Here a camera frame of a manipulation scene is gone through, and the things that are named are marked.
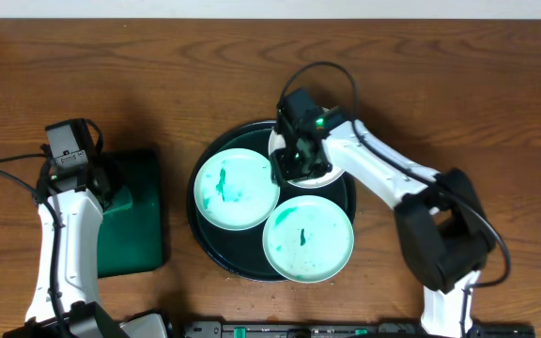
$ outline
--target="wood grain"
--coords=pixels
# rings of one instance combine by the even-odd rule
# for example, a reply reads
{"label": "wood grain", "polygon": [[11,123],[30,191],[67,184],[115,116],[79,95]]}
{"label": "wood grain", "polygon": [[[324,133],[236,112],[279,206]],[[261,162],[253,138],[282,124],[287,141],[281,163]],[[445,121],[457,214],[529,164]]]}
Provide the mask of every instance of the wood grain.
{"label": "wood grain", "polygon": [[[407,270],[390,210],[358,187],[348,266],[320,284],[263,284],[217,267],[185,212],[200,154],[230,128],[273,117],[285,80],[310,61],[352,70],[367,126],[405,155],[472,178],[513,255],[510,280],[478,290],[483,321],[525,322],[541,337],[541,22],[0,21],[0,157],[34,152],[44,126],[100,125],[106,148],[162,154],[171,259],[160,270],[100,280],[114,318],[160,306],[176,321],[365,322],[418,318],[422,288]],[[344,79],[311,70],[300,85],[349,104]],[[1,165],[34,182],[34,160]],[[23,323],[39,262],[30,198],[0,178],[0,335]],[[489,258],[484,280],[502,269]]]}

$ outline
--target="black tray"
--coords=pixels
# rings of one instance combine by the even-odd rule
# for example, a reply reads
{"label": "black tray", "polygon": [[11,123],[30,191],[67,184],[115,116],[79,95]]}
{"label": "black tray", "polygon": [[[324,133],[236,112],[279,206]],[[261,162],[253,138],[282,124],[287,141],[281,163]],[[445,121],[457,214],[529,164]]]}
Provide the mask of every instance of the black tray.
{"label": "black tray", "polygon": [[[264,121],[238,127],[219,137],[214,141],[195,165],[189,179],[187,189],[187,217],[192,227],[195,239],[202,249],[218,265],[241,277],[256,281],[273,282],[283,281],[286,278],[280,275],[267,261],[262,249],[262,231],[264,222],[243,231],[229,231],[209,223],[197,209],[193,197],[193,184],[197,172],[202,165],[214,154],[231,149],[247,148],[256,151],[268,158],[268,144],[274,121]],[[281,189],[279,204],[286,200],[301,196],[316,195],[333,201],[343,209],[352,223],[356,213],[356,192],[354,180],[348,174],[343,174],[334,183],[318,188],[303,189],[287,186]]]}

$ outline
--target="wooden table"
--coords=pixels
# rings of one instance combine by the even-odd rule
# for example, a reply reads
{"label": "wooden table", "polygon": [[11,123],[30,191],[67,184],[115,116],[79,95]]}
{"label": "wooden table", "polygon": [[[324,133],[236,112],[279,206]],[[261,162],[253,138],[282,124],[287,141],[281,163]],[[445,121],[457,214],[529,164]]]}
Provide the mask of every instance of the wooden table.
{"label": "wooden table", "polygon": [[[161,151],[171,258],[154,272],[100,280],[114,318],[152,307],[176,321],[418,318],[422,287],[392,213],[360,186],[354,254],[328,282],[246,281],[193,239],[185,197],[200,154],[230,128],[273,118],[286,79],[319,59],[354,73],[377,137],[470,175],[514,264],[506,284],[476,291],[472,312],[532,323],[541,337],[541,22],[0,20],[0,157],[39,151],[46,125],[74,117],[95,120],[108,150]],[[300,84],[322,104],[349,104],[334,71],[311,71]],[[35,182],[39,164],[1,167]],[[39,245],[30,196],[0,178],[0,335],[23,323]],[[501,271],[495,252],[482,279]]]}

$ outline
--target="white plate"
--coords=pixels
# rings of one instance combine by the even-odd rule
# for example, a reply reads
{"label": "white plate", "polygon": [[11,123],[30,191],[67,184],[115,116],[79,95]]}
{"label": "white plate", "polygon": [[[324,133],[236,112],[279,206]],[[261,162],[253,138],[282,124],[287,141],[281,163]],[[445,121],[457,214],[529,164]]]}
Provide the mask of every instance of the white plate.
{"label": "white plate", "polygon": [[249,149],[228,149],[202,165],[193,185],[199,212],[225,230],[245,230],[269,217],[280,189],[271,181],[271,164]]}
{"label": "white plate", "polygon": [[285,201],[267,219],[262,246],[269,263],[295,282],[331,278],[348,262],[354,231],[348,215],[334,202],[318,196]]}
{"label": "white plate", "polygon": [[[274,130],[270,132],[269,139],[269,156],[276,149],[286,147],[286,140],[283,135],[279,135]],[[344,174],[344,169],[333,166],[332,170],[319,178],[305,179],[299,181],[288,181],[289,184],[298,188],[316,189],[334,183],[339,177]]]}

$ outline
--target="white wall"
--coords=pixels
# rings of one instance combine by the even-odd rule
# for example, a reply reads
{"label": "white wall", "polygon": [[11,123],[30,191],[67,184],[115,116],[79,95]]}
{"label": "white wall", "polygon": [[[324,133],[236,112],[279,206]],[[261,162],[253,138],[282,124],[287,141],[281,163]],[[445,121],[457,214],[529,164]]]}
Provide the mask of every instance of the white wall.
{"label": "white wall", "polygon": [[541,19],[541,0],[0,0],[0,18]]}

